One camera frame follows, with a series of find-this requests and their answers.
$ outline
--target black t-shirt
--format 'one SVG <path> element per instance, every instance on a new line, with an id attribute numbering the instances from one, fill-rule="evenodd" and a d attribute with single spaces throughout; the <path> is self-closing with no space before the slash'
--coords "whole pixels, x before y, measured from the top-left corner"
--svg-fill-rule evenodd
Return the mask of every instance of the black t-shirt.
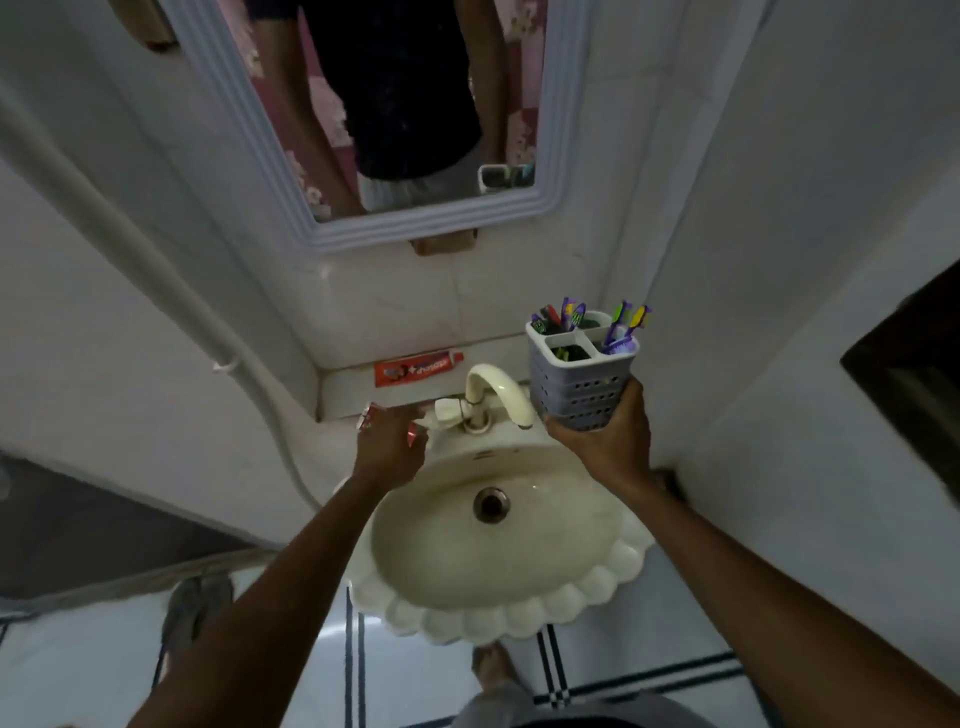
<path id="1" fill-rule="evenodd" d="M 438 172 L 480 140 L 453 0 L 246 0 L 251 20 L 303 8 L 347 112 L 357 169 L 376 180 Z"/>

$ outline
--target white faucet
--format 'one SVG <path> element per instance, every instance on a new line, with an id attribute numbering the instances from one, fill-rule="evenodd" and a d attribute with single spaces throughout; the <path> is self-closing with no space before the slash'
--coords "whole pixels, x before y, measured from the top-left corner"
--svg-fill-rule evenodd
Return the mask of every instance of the white faucet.
<path id="1" fill-rule="evenodd" d="M 517 427 L 530 429 L 534 426 L 537 410 L 520 385 L 493 364 L 476 364 L 467 374 L 467 391 L 462 400 L 447 398 L 434 402 L 440 427 L 453 427 L 463 423 L 467 432 L 486 432 L 491 423 L 484 400 L 484 392 L 488 386 L 500 397 L 508 417 Z"/>

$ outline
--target red toothpaste tube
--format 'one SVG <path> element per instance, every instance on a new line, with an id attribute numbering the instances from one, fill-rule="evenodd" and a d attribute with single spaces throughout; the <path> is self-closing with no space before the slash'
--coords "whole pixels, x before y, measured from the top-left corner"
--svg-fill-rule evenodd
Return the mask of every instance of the red toothpaste tube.
<path id="1" fill-rule="evenodd" d="M 460 352 L 422 353 L 393 361 L 378 361 L 373 365 L 373 386 L 393 387 L 428 376 L 449 372 L 464 360 Z"/>
<path id="2" fill-rule="evenodd" d="M 360 419 L 357 421 L 357 429 L 367 429 L 372 422 L 373 418 L 376 417 L 377 412 L 383 412 L 384 408 L 379 404 L 374 404 L 370 402 L 366 407 L 364 407 L 363 412 L 360 414 Z M 420 434 L 420 426 L 417 423 L 411 422 L 407 425 L 407 447 L 411 448 L 414 445 L 414 440 L 417 439 L 417 436 Z"/>

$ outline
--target gray toothbrush holder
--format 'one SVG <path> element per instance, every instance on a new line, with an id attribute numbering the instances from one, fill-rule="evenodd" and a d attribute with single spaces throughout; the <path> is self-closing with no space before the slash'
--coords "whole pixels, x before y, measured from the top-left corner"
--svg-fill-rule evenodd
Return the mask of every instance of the gray toothbrush holder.
<path id="1" fill-rule="evenodd" d="M 636 349 L 632 352 L 600 353 L 597 347 L 607 337 L 611 317 L 602 311 L 588 311 L 584 319 L 600 326 L 554 334 L 537 333 L 530 324 L 525 327 L 530 346 L 530 401 L 541 419 L 550 415 L 581 431 L 599 429 L 610 421 L 640 351 L 634 334 Z M 551 351 L 571 346 L 583 349 L 589 359 L 562 361 Z"/>

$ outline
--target gray shorts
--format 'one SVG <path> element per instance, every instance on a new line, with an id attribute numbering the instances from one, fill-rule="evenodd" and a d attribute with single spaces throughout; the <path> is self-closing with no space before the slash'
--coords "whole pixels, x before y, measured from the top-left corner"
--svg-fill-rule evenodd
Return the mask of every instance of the gray shorts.
<path id="1" fill-rule="evenodd" d="M 454 718 L 450 728 L 516 728 L 545 720 L 608 717 L 644 728 L 714 728 L 687 708 L 655 692 L 612 705 L 595 702 L 546 712 L 534 707 L 530 693 L 513 681 L 481 692 Z"/>
<path id="2" fill-rule="evenodd" d="M 463 200 L 480 194 L 477 170 L 483 164 L 480 145 L 446 169 L 413 180 L 372 180 L 357 172 L 360 202 L 367 212 L 386 212 L 433 203 Z"/>

